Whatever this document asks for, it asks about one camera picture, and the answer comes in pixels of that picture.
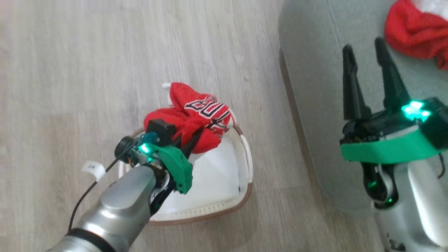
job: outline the gray sofa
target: gray sofa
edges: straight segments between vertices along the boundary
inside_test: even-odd
[[[344,212],[370,213],[358,163],[342,159],[342,48],[350,43],[358,78],[372,111],[382,110],[383,82],[374,39],[382,36],[391,0],[285,0],[279,18],[280,42],[306,144],[323,193]],[[448,71],[434,60],[401,55],[390,48],[414,99],[438,96],[448,104]],[[437,159],[432,160],[440,172]],[[448,188],[448,176],[443,178]]]

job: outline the laundry basket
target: laundry basket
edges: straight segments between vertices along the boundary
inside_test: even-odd
[[[133,137],[144,133],[136,131]],[[234,126],[221,143],[203,155],[192,154],[193,185],[186,195],[172,192],[151,225],[177,225],[215,218],[238,210],[252,192],[254,168],[250,148],[241,129]],[[119,164],[119,177],[131,169]]]

